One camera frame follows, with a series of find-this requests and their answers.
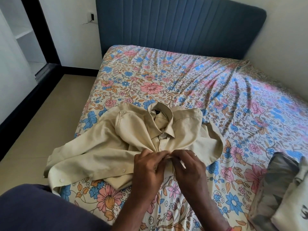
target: white wardrobe door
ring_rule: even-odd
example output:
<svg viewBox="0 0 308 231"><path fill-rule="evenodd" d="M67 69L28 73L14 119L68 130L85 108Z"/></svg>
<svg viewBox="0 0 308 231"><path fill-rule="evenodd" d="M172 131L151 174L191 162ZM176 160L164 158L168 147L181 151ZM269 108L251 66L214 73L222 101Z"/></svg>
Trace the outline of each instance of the white wardrobe door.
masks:
<svg viewBox="0 0 308 231"><path fill-rule="evenodd" d="M0 11L0 124L35 88L30 71L6 19Z"/></svg>

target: person's leg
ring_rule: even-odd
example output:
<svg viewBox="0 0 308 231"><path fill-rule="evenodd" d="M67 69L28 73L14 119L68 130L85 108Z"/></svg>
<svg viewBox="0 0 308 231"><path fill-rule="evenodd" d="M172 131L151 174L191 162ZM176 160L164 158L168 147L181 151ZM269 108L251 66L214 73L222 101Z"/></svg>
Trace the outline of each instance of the person's leg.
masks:
<svg viewBox="0 0 308 231"><path fill-rule="evenodd" d="M111 226L52 194L48 186L23 184L0 196L0 229L105 231Z"/></svg>

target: bed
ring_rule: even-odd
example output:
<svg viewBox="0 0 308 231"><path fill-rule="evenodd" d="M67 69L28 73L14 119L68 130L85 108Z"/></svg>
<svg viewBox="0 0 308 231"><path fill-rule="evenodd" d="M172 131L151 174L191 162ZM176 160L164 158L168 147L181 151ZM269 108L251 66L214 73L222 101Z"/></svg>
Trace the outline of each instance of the bed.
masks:
<svg viewBox="0 0 308 231"><path fill-rule="evenodd" d="M307 103L243 60L265 11L229 0L96 0L96 5L103 62L75 137L121 103L201 109L203 122L212 120L226 139L220 159L207 166L212 199L236 231L252 230L247 215L273 153L299 160L308 150ZM130 187L115 191L89 178L60 191L110 224L129 194ZM204 230L171 176L140 230L173 229Z"/></svg>

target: floral pattern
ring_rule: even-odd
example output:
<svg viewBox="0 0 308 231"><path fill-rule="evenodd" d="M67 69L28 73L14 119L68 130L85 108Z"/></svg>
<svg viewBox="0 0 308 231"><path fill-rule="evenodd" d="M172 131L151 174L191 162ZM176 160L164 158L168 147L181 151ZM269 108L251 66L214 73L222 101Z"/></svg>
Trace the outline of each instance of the floral pattern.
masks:
<svg viewBox="0 0 308 231"><path fill-rule="evenodd" d="M113 46L84 107L75 137L108 109L130 102L199 108L226 139L220 159L207 166L208 186L236 231L247 221L259 182L276 151L299 160L308 150L307 103L271 81L248 60L201 57L139 46ZM112 224L131 187L114 190L89 178L65 186L61 196ZM204 230L174 176L164 179L140 230Z"/></svg>

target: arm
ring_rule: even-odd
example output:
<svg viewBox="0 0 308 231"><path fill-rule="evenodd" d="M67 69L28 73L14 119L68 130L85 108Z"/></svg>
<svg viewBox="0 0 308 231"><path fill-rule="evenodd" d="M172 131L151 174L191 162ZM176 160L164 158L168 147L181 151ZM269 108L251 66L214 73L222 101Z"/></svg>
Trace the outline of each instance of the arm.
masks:
<svg viewBox="0 0 308 231"><path fill-rule="evenodd" d="M175 150L171 156L180 190L202 226L212 231L231 230L229 223L210 197L205 164L190 150Z"/></svg>
<svg viewBox="0 0 308 231"><path fill-rule="evenodd" d="M156 153L144 149L141 154L135 155L132 191L112 231L139 230L145 212L164 181L166 162L163 159L168 154L169 151Z"/></svg>

